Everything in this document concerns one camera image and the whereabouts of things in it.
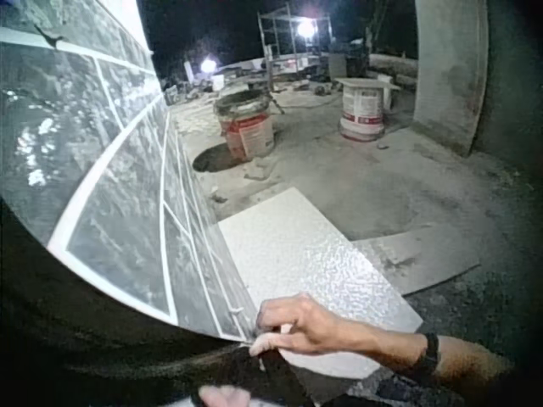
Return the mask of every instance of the dirt floor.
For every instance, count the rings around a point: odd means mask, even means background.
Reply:
[[[287,90],[275,97],[286,114],[271,109],[277,144],[260,162],[272,168],[267,179],[245,177],[255,163],[198,173],[218,218],[296,187],[351,241],[451,224],[476,248],[481,266],[407,300],[424,319],[424,331],[518,358],[540,308],[543,200],[537,183],[488,155],[462,159],[417,134],[409,127],[413,93],[396,95],[387,133],[369,143],[339,135],[340,92],[318,97]],[[224,143],[213,101],[171,108],[191,161]],[[221,165],[235,164],[224,157],[224,146],[215,151]]]

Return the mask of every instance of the concrete wall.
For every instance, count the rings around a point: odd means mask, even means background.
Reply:
[[[243,339],[254,305],[150,52],[96,0],[1,11],[3,322],[74,350]]]
[[[484,96],[485,0],[417,0],[418,84],[414,125],[469,153]]]
[[[543,176],[543,58],[529,15],[489,2],[490,59],[475,147]]]

